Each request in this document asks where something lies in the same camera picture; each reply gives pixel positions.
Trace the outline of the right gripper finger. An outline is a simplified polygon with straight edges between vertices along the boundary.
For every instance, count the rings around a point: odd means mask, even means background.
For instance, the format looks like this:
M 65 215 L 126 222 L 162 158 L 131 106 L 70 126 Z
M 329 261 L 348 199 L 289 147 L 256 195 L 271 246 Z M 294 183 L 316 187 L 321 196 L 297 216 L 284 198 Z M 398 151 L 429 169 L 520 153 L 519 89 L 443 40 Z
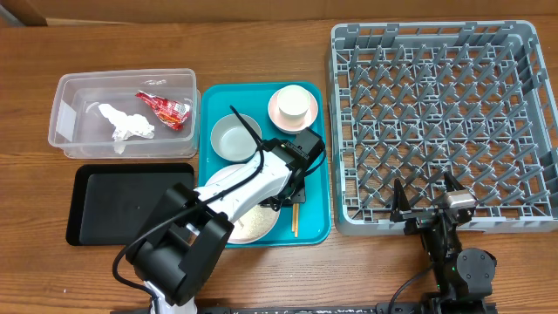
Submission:
M 447 193 L 466 189 L 450 172 L 444 172 L 444 183 Z
M 404 222 L 410 218 L 411 213 L 411 206 L 406 197 L 405 190 L 401 181 L 396 179 L 393 186 L 390 220 L 392 222 Z

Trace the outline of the large pink plate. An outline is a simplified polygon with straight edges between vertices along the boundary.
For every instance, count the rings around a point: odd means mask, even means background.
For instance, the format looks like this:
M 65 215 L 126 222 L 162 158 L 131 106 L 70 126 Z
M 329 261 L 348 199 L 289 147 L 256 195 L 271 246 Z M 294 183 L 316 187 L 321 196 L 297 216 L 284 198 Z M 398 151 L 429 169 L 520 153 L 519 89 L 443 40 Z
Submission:
M 224 180 L 244 166 L 245 164 L 235 164 L 219 170 L 207 181 L 206 186 Z M 240 195 L 240 192 L 245 192 L 245 194 L 250 196 L 250 199 L 255 200 L 257 198 L 261 201 L 264 192 L 257 192 L 256 190 L 259 191 L 262 190 L 262 188 L 257 188 L 256 185 L 264 182 L 264 179 L 265 178 L 261 175 L 257 175 L 241 188 L 236 189 L 234 191 L 236 194 L 231 194 L 227 197 Z M 239 211 L 237 206 L 238 201 L 234 201 L 234 207 L 232 207 L 232 205 L 218 205 L 218 202 L 219 201 L 211 203 L 209 207 L 215 212 L 225 213 L 229 220 L 232 218 L 238 218 L 234 222 L 234 229 L 228 239 L 228 244 L 244 245 L 260 240 L 276 225 L 280 214 L 271 208 L 265 208 L 263 205 L 256 203 L 254 207 L 247 210 L 242 216 L 240 216 L 241 211 Z

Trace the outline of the red snack wrapper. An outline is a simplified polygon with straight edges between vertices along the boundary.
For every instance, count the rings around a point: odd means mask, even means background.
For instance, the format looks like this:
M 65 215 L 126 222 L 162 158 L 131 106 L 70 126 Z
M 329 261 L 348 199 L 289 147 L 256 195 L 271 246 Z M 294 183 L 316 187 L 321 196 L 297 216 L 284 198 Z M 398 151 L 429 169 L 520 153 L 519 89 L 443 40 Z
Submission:
M 191 116 L 192 102 L 189 99 L 180 102 L 143 91 L 137 91 L 135 96 L 143 100 L 163 124 L 175 131 L 180 131 Z

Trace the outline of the white tissue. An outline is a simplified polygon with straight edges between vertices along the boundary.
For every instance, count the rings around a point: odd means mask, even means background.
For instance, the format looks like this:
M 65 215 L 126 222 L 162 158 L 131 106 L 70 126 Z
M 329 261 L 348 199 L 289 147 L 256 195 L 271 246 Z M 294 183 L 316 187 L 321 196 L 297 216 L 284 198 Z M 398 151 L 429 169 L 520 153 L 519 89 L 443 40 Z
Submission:
M 124 153 L 126 148 L 124 141 L 132 136 L 139 136 L 149 140 L 154 137 L 154 126 L 148 122 L 146 117 L 140 114 L 127 115 L 110 104 L 99 104 L 99 110 L 115 127 L 112 138 L 115 141 L 114 151 L 116 154 Z

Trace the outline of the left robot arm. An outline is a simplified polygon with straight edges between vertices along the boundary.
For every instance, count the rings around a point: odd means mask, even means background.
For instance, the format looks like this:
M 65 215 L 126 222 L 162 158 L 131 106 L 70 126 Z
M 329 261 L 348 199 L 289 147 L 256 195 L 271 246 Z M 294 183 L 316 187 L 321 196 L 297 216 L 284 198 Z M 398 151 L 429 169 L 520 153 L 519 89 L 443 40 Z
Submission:
M 150 297 L 150 312 L 186 307 L 209 279 L 234 223 L 263 201 L 291 196 L 319 166 L 324 143 L 259 140 L 254 157 L 214 184 L 176 184 L 116 256 L 114 278 Z

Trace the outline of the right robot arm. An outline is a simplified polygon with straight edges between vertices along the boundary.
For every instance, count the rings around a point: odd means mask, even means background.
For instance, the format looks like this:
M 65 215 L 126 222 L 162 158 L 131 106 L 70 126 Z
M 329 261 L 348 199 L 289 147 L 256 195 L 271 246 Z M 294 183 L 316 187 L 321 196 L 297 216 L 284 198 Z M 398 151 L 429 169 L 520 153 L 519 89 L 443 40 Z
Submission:
M 490 252 L 464 249 L 457 227 L 470 222 L 478 200 L 450 173 L 444 173 L 446 191 L 434 209 L 413 212 L 400 180 L 394 181 L 390 220 L 402 222 L 407 236 L 420 236 L 429 266 L 407 280 L 391 297 L 386 311 L 396 313 L 399 295 L 420 278 L 434 274 L 438 290 L 426 292 L 414 304 L 414 313 L 495 313 L 485 298 L 493 293 L 497 259 Z

